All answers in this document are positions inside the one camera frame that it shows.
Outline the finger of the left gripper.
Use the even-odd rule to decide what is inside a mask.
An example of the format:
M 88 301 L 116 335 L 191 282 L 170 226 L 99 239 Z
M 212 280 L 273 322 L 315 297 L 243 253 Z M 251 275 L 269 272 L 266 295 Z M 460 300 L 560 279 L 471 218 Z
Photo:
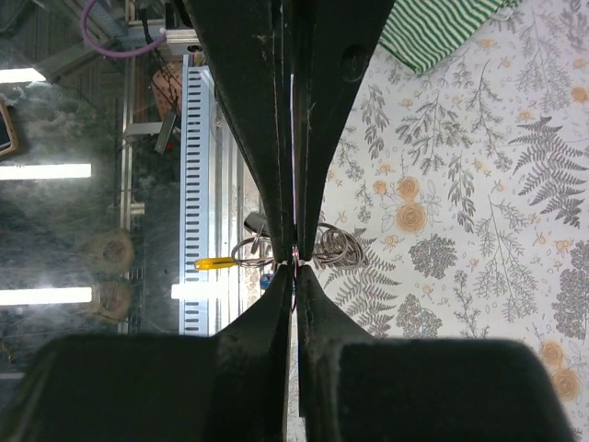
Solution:
M 186 8 L 260 192 L 273 253 L 288 258 L 295 233 L 286 3 L 192 0 Z
M 294 193 L 302 258 L 313 254 L 329 165 L 393 5 L 294 2 Z

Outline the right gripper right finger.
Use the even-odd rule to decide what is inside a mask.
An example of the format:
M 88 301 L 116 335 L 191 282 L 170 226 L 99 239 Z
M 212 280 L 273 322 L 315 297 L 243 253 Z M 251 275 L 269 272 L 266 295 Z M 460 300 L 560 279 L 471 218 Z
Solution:
M 310 441 L 570 441 L 537 357 L 493 339 L 378 339 L 296 276 L 300 407 Z

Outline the blue key tag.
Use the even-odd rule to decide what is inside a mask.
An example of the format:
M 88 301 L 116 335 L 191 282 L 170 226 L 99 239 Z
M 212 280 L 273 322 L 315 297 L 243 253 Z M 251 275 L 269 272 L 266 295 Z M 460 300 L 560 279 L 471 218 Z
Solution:
M 262 289 L 267 289 L 270 286 L 273 277 L 274 277 L 274 275 L 272 273 L 263 274 L 260 277 L 260 287 Z

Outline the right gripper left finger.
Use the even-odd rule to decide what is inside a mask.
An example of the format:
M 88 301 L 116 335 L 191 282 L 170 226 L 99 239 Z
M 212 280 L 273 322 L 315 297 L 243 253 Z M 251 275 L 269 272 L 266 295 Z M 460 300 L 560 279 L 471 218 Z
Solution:
M 294 269 L 212 337 L 79 334 L 36 354 L 5 441 L 281 441 Z

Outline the yellow key tag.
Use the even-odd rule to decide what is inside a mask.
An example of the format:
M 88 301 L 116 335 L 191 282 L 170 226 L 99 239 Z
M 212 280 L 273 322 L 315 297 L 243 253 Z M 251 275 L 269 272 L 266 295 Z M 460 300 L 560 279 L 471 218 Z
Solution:
M 212 271 L 230 268 L 237 265 L 237 261 L 231 257 L 204 258 L 194 262 L 197 271 Z

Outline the black key tag with key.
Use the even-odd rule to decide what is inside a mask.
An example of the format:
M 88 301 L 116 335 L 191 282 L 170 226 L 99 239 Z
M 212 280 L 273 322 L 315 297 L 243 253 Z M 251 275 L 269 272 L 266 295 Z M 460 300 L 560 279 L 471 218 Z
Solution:
M 252 234 L 268 235 L 266 217 L 258 212 L 251 212 L 246 216 L 244 228 Z

